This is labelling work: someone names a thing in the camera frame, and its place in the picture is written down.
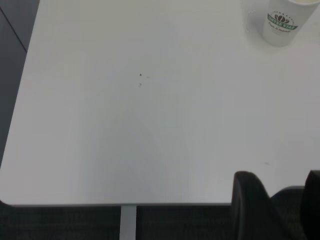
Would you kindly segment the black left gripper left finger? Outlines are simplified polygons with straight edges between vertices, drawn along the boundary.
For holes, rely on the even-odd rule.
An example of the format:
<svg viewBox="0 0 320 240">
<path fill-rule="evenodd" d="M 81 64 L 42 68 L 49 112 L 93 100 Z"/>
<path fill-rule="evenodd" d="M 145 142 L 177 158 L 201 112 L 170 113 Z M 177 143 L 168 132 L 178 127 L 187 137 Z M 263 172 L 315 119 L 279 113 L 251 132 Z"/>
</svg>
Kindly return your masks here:
<svg viewBox="0 0 320 240">
<path fill-rule="evenodd" d="M 233 177 L 231 199 L 233 240 L 293 240 L 260 179 L 248 171 Z"/>
</svg>

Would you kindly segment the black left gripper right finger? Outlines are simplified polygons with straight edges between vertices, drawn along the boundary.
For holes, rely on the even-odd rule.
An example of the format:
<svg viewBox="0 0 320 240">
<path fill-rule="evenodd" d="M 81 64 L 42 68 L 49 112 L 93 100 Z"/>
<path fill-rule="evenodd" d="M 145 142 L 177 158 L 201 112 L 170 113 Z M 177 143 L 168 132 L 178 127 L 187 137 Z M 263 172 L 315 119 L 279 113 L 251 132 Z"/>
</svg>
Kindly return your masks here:
<svg viewBox="0 0 320 240">
<path fill-rule="evenodd" d="M 320 239 L 320 171 L 311 170 L 301 200 L 301 224 L 308 240 Z"/>
</svg>

